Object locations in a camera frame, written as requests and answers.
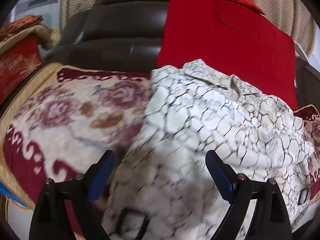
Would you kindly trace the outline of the red gift box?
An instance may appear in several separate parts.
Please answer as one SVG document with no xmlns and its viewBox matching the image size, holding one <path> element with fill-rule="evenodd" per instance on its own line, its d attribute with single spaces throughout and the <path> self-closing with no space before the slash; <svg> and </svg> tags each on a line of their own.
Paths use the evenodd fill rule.
<svg viewBox="0 0 320 240">
<path fill-rule="evenodd" d="M 42 64 L 38 37 L 29 34 L 1 54 L 1 102 Z"/>
</svg>

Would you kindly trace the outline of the white black-patterned coat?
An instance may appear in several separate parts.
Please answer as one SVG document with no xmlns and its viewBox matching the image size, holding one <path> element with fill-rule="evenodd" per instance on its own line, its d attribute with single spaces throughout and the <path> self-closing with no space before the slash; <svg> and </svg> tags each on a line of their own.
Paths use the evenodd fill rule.
<svg viewBox="0 0 320 240">
<path fill-rule="evenodd" d="M 303 120 L 280 98 L 202 60 L 151 73 L 154 94 L 145 122 L 111 186 L 102 225 L 111 239 L 134 239 L 144 215 L 145 239 L 210 239 L 228 204 L 205 165 L 214 150 L 250 179 L 274 178 L 291 222 L 309 187 Z"/>
</svg>

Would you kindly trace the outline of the red blanket on sofa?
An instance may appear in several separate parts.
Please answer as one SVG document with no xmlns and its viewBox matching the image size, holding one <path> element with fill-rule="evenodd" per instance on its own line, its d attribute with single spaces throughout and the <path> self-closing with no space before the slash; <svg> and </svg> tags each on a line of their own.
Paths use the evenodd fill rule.
<svg viewBox="0 0 320 240">
<path fill-rule="evenodd" d="M 267 18 L 228 0 L 170 0 L 157 67 L 203 60 L 297 109 L 295 45 Z"/>
</svg>

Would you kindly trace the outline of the orange black patterned cloth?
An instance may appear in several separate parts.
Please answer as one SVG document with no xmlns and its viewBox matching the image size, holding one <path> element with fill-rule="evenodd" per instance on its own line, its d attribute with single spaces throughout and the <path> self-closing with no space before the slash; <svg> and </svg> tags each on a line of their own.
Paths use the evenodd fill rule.
<svg viewBox="0 0 320 240">
<path fill-rule="evenodd" d="M 16 20 L 1 27 L 0 38 L 1 41 L 6 41 L 10 37 L 16 35 L 17 33 L 28 29 L 30 27 L 36 26 L 43 21 L 43 16 L 41 15 L 30 15 L 24 16 L 23 18 Z"/>
</svg>

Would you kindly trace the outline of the floral red beige blanket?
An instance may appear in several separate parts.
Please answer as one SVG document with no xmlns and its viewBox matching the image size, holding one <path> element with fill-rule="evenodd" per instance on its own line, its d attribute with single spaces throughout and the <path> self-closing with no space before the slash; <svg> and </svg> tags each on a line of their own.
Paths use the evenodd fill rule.
<svg viewBox="0 0 320 240">
<path fill-rule="evenodd" d="M 1 177 L 12 174 L 37 200 L 46 178 L 70 180 L 106 150 L 113 150 L 121 164 L 145 122 L 154 94 L 151 73 L 85 72 L 49 65 L 1 119 L 7 163 Z"/>
</svg>

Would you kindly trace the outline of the dark brown leather sofa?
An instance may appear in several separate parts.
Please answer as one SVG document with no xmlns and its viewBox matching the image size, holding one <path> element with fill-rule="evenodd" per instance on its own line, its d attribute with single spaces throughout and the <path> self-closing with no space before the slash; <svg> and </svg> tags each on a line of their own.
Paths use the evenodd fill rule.
<svg viewBox="0 0 320 240">
<path fill-rule="evenodd" d="M 73 15 L 61 32 L 38 24 L 3 41 L 1 54 L 27 35 L 36 34 L 42 64 L 1 102 L 1 111 L 50 63 L 149 73 L 161 49 L 168 5 L 169 0 L 96 0 L 91 9 Z"/>
</svg>

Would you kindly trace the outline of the blue yellow water bottle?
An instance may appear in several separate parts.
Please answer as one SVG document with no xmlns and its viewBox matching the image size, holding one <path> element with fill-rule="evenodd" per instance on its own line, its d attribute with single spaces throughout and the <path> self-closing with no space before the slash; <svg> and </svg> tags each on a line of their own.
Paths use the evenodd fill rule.
<svg viewBox="0 0 320 240">
<path fill-rule="evenodd" d="M 13 200 L 16 204 L 20 205 L 23 208 L 27 208 L 28 207 L 17 196 L 15 196 L 2 182 L 0 182 L 0 194 L 6 196 L 10 200 Z"/>
</svg>

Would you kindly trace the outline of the silver floral refrigerator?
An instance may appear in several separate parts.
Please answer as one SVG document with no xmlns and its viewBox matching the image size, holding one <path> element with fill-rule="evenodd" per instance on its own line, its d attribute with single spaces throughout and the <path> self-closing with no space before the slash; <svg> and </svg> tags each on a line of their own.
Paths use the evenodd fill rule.
<svg viewBox="0 0 320 240">
<path fill-rule="evenodd" d="M 51 28 L 61 28 L 62 0 L 19 0 L 11 10 L 9 23 L 29 15 L 41 15 L 42 23 Z"/>
</svg>

